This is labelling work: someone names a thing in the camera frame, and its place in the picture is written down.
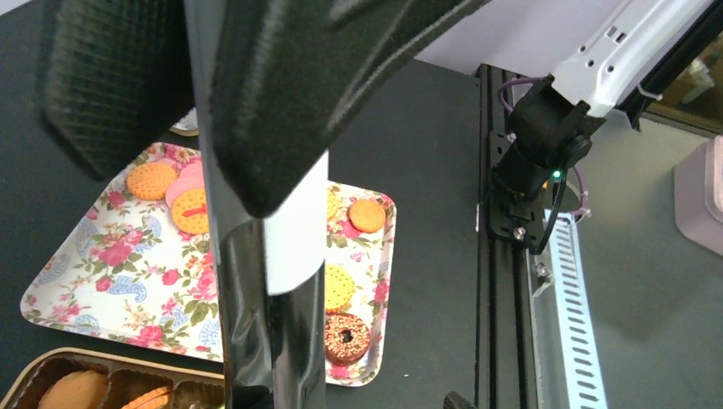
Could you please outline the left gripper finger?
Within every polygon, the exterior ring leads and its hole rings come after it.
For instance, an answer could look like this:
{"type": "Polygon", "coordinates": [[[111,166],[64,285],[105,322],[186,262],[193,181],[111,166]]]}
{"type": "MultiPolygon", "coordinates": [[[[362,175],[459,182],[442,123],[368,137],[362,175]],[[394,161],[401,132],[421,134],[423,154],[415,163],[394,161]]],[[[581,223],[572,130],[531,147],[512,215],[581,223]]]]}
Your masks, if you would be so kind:
{"type": "Polygon", "coordinates": [[[445,395],[442,404],[443,409],[477,409],[469,400],[462,395],[452,391],[445,395]]]}

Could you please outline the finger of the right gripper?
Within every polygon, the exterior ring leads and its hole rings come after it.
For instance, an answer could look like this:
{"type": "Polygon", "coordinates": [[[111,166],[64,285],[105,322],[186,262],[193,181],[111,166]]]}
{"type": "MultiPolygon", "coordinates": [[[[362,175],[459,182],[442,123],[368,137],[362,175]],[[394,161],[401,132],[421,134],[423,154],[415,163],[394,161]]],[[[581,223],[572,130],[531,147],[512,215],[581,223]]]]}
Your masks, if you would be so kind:
{"type": "Polygon", "coordinates": [[[85,175],[117,175],[194,104],[180,1],[46,1],[42,129],[85,175]]]}
{"type": "Polygon", "coordinates": [[[479,1],[228,1],[211,117],[228,184],[272,215],[392,73],[479,1]]]}

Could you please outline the gold cookie tin with tray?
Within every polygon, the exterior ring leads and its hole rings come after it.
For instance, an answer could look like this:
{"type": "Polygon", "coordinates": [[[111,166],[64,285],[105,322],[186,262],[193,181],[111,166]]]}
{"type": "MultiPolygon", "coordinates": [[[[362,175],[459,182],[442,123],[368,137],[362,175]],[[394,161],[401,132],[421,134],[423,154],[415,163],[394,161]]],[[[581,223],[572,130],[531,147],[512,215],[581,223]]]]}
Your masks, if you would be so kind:
{"type": "Polygon", "coordinates": [[[36,358],[1,400],[2,408],[222,408],[223,376],[86,349],[36,358]]]}

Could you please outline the silver tin lid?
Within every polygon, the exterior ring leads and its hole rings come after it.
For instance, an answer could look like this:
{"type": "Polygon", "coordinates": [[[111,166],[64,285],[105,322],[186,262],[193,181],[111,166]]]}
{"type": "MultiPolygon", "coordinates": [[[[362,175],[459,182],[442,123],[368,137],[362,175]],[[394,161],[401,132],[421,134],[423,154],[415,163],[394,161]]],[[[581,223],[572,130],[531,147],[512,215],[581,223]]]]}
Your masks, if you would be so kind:
{"type": "Polygon", "coordinates": [[[196,108],[194,107],[189,110],[184,117],[182,117],[175,124],[173,124],[170,127],[170,132],[185,137],[198,136],[199,126],[196,108]]]}

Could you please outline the white and metal tongs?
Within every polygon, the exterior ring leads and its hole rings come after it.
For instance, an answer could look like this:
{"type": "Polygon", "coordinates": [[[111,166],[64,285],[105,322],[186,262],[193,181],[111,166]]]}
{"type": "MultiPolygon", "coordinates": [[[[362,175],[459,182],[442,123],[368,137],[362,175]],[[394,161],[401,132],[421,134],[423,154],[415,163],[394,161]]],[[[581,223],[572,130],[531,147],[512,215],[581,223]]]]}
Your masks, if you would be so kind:
{"type": "Polygon", "coordinates": [[[228,1],[187,1],[188,42],[211,208],[225,399],[231,408],[322,408],[328,151],[272,215],[246,211],[214,151],[211,92],[228,1]]]}

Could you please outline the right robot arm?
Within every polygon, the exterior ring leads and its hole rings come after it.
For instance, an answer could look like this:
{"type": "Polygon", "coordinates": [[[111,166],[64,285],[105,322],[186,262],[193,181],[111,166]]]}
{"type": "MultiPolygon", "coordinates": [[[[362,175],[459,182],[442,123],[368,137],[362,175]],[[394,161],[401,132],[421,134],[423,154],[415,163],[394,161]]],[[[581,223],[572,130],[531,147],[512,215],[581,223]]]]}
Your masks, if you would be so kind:
{"type": "MultiPolygon", "coordinates": [[[[253,218],[273,215],[368,97],[479,1],[48,1],[38,118],[96,180],[117,175],[191,107],[253,218]]],[[[628,1],[510,111],[494,167],[535,198],[704,1],[628,1]]]]}

